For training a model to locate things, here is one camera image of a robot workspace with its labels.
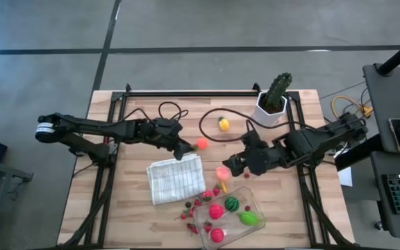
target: table leg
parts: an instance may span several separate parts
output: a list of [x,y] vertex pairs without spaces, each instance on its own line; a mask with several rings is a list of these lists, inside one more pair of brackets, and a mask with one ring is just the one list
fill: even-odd
[[338,171],[345,169],[352,164],[369,157],[373,151],[383,151],[381,136],[379,134],[338,156],[335,159],[336,168]]

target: transparent tray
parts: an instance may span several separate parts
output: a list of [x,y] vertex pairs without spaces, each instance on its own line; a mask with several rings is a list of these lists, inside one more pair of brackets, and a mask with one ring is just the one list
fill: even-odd
[[[228,197],[235,197],[239,201],[239,208],[235,212],[230,212],[225,208],[225,200]],[[209,210],[212,205],[223,207],[224,213],[219,219],[212,219],[210,217]],[[258,218],[258,223],[253,226],[247,226],[240,221],[239,214],[245,212],[246,206],[249,206],[251,212]],[[204,223],[206,221],[212,223],[212,230],[209,233],[204,229]],[[198,228],[204,247],[208,250],[213,250],[263,228],[265,226],[265,216],[260,211],[259,207],[257,207],[253,192],[247,187],[241,187],[234,192],[225,194],[224,196],[196,207],[194,209],[194,222]],[[210,235],[214,228],[222,229],[224,239],[221,242],[216,243],[212,241]]]

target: wooden table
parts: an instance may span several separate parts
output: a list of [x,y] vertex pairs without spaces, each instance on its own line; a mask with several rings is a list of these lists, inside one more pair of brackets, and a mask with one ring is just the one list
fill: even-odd
[[[307,124],[318,127],[324,125],[322,109],[316,90],[299,90],[303,113]],[[106,121],[112,91],[96,91],[93,94],[87,118]],[[254,97],[138,97],[128,98],[126,114],[135,108],[143,108],[153,118],[158,116],[158,105],[163,101],[174,101],[182,109],[188,109],[189,115],[182,118],[183,139],[195,143],[201,136],[199,118],[212,108],[231,108],[250,115],[256,98]],[[296,108],[293,105],[295,120]],[[171,117],[175,107],[165,106],[164,116]],[[231,124],[227,133],[218,129],[218,117],[226,117]],[[135,113],[130,119],[141,118]],[[281,122],[287,121],[286,115]],[[266,130],[256,127],[262,139],[270,141],[289,131],[288,126]],[[214,112],[203,123],[204,131],[214,138],[236,138],[246,132],[244,119],[227,112]],[[101,142],[101,137],[85,135],[93,142]],[[216,143],[204,151],[198,151],[203,163],[206,186],[212,188],[216,183],[214,170],[230,155],[243,150],[241,142]],[[173,158],[172,153],[164,149],[145,144],[125,145],[119,148],[119,160],[115,173],[114,190],[110,202],[108,226],[106,229],[105,247],[121,248],[199,248],[202,247],[198,235],[191,236],[186,229],[188,218],[179,217],[184,209],[184,201],[153,206],[149,190],[146,168],[155,161]],[[75,171],[90,164],[89,158],[79,158]],[[70,238],[79,227],[90,209],[96,167],[91,167],[76,176],[70,187],[69,197],[62,219],[58,243]],[[320,193],[324,210],[336,228],[346,239],[354,242],[353,232],[345,206],[342,189],[339,184],[335,166],[321,164],[317,170]],[[263,211],[266,226],[237,240],[229,248],[281,248],[309,246],[302,199],[299,189],[296,167],[283,169],[278,167],[262,176],[243,175],[233,179],[232,190],[247,186],[252,189],[260,209]],[[317,239],[320,239],[317,216],[313,213]],[[99,218],[95,222],[94,239],[98,235]]]

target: gray floor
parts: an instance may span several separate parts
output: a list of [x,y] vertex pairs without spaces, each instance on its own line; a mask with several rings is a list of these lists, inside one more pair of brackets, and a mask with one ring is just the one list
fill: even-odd
[[[101,48],[114,0],[0,0],[0,49]],[[123,1],[111,47],[342,46],[400,44],[400,0],[131,0]],[[362,66],[396,51],[109,55],[102,90],[247,89],[292,72],[292,88],[321,97],[363,82]],[[33,137],[38,115],[83,117],[99,64],[94,55],[0,56],[0,141],[12,166],[35,172],[0,216],[0,249],[56,242],[75,158]],[[355,100],[365,85],[342,93]],[[330,95],[321,100],[335,119]],[[338,112],[347,105],[336,104]],[[370,132],[377,133],[374,118]],[[372,228],[373,201],[347,194],[356,242],[400,249],[400,239]]]

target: orange ball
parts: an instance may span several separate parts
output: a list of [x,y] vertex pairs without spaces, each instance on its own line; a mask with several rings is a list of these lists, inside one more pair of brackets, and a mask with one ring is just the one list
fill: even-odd
[[199,149],[206,149],[208,147],[208,139],[206,138],[197,139],[197,146]]

